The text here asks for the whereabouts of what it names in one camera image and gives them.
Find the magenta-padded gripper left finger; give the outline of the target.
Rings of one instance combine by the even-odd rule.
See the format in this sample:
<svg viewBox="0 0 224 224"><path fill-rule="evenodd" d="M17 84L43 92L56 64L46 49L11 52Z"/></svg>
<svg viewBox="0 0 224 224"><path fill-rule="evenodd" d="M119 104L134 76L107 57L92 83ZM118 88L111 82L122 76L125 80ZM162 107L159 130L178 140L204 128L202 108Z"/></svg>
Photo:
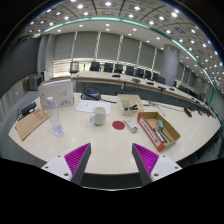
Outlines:
<svg viewBox="0 0 224 224"><path fill-rule="evenodd" d="M57 155L42 169L58 177L80 185L91 155L91 144L87 143L66 155Z"/></svg>

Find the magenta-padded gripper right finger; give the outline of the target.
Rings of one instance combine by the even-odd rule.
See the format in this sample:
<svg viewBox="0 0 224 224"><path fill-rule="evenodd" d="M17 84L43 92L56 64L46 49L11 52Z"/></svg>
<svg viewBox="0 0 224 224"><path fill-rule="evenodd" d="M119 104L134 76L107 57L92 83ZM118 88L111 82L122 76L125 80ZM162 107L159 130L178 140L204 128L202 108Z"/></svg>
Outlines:
<svg viewBox="0 0 224 224"><path fill-rule="evenodd" d="M157 155L136 143L132 144L132 154L143 185L181 170L181 167L166 154Z"/></svg>

